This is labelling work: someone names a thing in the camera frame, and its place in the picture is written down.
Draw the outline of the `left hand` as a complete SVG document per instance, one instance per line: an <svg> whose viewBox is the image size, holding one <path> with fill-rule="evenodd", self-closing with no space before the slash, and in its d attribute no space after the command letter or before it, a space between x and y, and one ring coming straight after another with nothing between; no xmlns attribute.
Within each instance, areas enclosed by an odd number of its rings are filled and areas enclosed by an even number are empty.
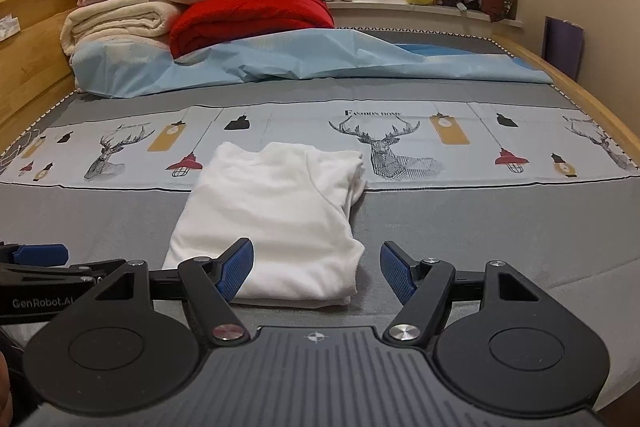
<svg viewBox="0 0 640 427"><path fill-rule="evenodd" d="M0 427L9 427L13 417L9 369L0 353Z"/></svg>

